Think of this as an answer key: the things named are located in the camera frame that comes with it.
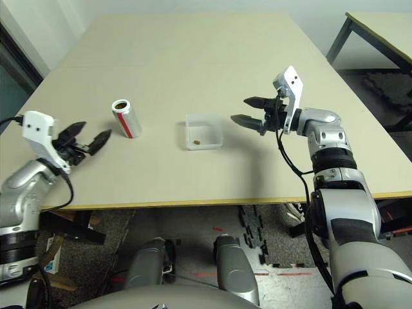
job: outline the floor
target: floor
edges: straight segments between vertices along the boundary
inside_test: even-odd
[[[265,211],[273,210],[273,207],[281,208],[283,205],[262,205],[262,208],[266,208]],[[277,246],[284,251],[279,253],[279,262],[285,262],[288,268],[262,265],[259,259],[261,249],[249,248],[243,239],[245,228],[241,226],[238,214],[237,206],[137,210],[118,250],[118,265],[114,272],[127,269],[138,248],[147,240],[160,236],[173,240],[176,246],[176,275],[179,277],[174,284],[206,283],[217,286],[213,242],[221,234],[230,234],[239,238],[256,274],[261,308],[330,308],[331,294],[317,269],[292,266],[300,262],[295,258],[310,257],[306,240],[303,237],[290,239],[286,237],[287,232],[275,232],[280,235]],[[266,229],[275,231],[278,222],[270,224],[265,221],[264,225]],[[108,292],[122,288],[121,279],[125,274],[121,272],[114,276]]]

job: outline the beige tabletop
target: beige tabletop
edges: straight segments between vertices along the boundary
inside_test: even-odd
[[[346,16],[412,64],[412,13],[346,12]]]
[[[87,121],[80,143],[113,129],[99,153],[72,169],[75,199],[68,209],[303,201],[303,186],[274,134],[261,137],[229,119],[263,117],[243,99],[273,97],[273,78],[290,64],[304,83],[301,107],[342,117],[373,195],[412,196],[411,162],[283,12],[101,17],[21,112],[52,115],[60,129]],[[136,109],[142,136],[122,135],[110,109],[119,98]],[[221,149],[186,150],[184,121],[191,113],[221,115]],[[292,133],[284,143],[296,166],[310,170],[306,138]],[[32,158],[21,128],[10,125],[0,137],[0,181]],[[67,198],[60,180],[44,206]]]

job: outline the yellow table edge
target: yellow table edge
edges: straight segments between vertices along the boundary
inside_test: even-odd
[[[384,198],[408,198],[412,197],[412,191],[375,193],[376,199]],[[244,205],[244,204],[277,204],[290,202],[304,202],[304,196],[286,198],[238,198],[227,200],[192,200],[192,201],[149,201],[144,203],[103,204],[103,205],[69,205],[62,210],[99,210],[99,209],[137,209],[149,207],[175,207],[175,206],[211,206],[211,205]]]
[[[361,26],[362,28],[364,28],[367,32],[369,32],[370,34],[372,34],[374,37],[378,38],[380,41],[382,41],[386,46],[389,46],[394,52],[396,52],[397,54],[399,54],[402,58],[404,58],[405,60],[407,60],[409,63],[412,64],[412,58],[410,56],[408,56],[407,54],[405,54],[404,52],[402,52],[401,50],[399,50],[396,46],[392,45],[389,41],[387,41],[385,38],[381,37],[379,34],[377,34],[376,32],[374,32],[371,28],[369,28],[368,26],[366,26],[364,23],[358,21],[356,19],[355,16],[352,16],[352,14],[350,12],[346,12],[345,15],[352,20],[353,22],[357,23],[359,26]]]

